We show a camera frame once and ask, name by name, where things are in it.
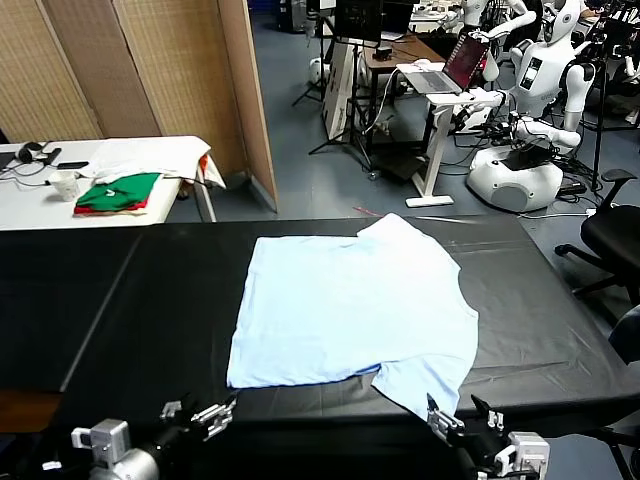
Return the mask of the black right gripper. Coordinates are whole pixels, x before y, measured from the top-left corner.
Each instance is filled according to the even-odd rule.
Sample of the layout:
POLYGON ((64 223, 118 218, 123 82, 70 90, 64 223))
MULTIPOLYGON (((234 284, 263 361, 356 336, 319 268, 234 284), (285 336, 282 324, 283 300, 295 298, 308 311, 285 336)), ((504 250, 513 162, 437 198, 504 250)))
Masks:
MULTIPOLYGON (((471 400, 489 428, 503 427, 501 412, 474 394, 471 400)), ((508 437, 497 430, 467 432, 464 423, 441 410, 430 394, 427 395, 427 424, 438 438, 447 440, 463 465, 494 465, 495 457, 510 445, 508 437)))

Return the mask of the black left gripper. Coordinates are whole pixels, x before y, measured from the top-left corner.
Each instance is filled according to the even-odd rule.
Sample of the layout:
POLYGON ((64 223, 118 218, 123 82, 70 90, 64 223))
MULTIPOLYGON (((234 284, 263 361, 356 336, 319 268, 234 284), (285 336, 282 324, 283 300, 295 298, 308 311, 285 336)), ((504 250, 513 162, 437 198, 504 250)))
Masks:
POLYGON ((152 440, 152 452, 176 451, 211 440, 232 422, 236 404, 236 393, 204 410, 182 400, 166 402, 159 417, 160 430, 152 440))

